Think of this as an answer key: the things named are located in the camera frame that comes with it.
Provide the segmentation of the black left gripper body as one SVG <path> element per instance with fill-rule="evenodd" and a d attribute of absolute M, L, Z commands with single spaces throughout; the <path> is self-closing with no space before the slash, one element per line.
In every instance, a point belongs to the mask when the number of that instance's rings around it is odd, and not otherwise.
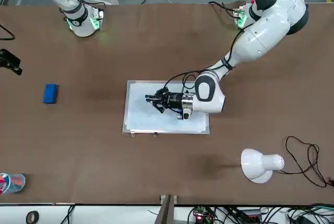
<path fill-rule="evenodd" d="M 182 93 L 168 92 L 167 108 L 177 112 L 182 112 Z"/>

